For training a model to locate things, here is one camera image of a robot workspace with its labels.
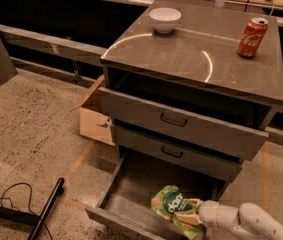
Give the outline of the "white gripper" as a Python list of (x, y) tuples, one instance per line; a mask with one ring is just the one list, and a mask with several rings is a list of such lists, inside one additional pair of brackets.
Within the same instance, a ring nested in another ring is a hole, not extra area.
[(228, 232), (233, 232), (239, 225), (239, 209), (227, 205), (221, 205), (216, 201), (202, 201), (197, 198), (186, 199), (186, 202), (194, 208), (199, 208), (198, 213), (195, 210), (184, 212), (175, 212), (175, 217), (190, 225), (203, 224), (207, 228), (220, 228)]

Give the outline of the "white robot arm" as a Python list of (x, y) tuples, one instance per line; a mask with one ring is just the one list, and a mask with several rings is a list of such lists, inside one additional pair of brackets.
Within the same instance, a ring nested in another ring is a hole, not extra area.
[(239, 208), (221, 205), (217, 201), (186, 199), (193, 209), (175, 212), (175, 217), (190, 225), (221, 228), (238, 240), (283, 240), (283, 225), (254, 203)]

